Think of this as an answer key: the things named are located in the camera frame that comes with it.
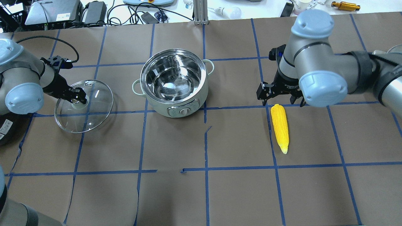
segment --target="white label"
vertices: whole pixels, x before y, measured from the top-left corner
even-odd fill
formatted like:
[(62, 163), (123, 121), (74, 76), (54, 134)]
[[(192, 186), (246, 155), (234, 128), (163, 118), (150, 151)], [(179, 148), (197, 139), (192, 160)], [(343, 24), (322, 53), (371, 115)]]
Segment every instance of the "white label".
[(6, 119), (3, 123), (3, 126), (0, 128), (0, 133), (7, 134), (9, 129), (11, 128), (12, 121)]
[(60, 13), (60, 14), (57, 14), (56, 21), (65, 21), (65, 20), (68, 20), (68, 19), (70, 19), (70, 14), (71, 14), (71, 13)]

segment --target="brass cylinder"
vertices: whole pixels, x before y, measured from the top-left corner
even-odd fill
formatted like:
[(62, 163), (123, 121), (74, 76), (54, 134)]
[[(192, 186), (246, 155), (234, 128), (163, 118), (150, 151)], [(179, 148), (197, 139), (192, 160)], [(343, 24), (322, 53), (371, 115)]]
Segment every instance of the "brass cylinder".
[(348, 3), (348, 2), (332, 2), (331, 7), (337, 7), (339, 10), (344, 11), (359, 11), (360, 6), (356, 5), (355, 3)]

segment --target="yellow corn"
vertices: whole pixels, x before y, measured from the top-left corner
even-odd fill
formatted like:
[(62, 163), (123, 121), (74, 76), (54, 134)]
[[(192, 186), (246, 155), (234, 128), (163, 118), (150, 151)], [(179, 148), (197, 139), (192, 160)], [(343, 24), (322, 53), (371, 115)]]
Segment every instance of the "yellow corn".
[(278, 145), (281, 151), (286, 154), (287, 147), (289, 146), (289, 132), (287, 129), (285, 108), (279, 104), (275, 104), (271, 108), (271, 116)]

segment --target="pot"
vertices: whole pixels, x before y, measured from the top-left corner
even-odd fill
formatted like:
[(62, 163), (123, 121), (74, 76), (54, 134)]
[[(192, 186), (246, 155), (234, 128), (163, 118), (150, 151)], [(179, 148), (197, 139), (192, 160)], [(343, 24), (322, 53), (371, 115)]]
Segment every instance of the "pot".
[[(207, 73), (204, 63), (210, 63)], [(132, 85), (133, 92), (145, 97), (156, 112), (180, 118), (196, 112), (208, 95), (208, 78), (215, 66), (184, 49), (168, 49), (152, 56), (143, 66), (140, 79)], [(134, 90), (140, 83), (142, 93)]]

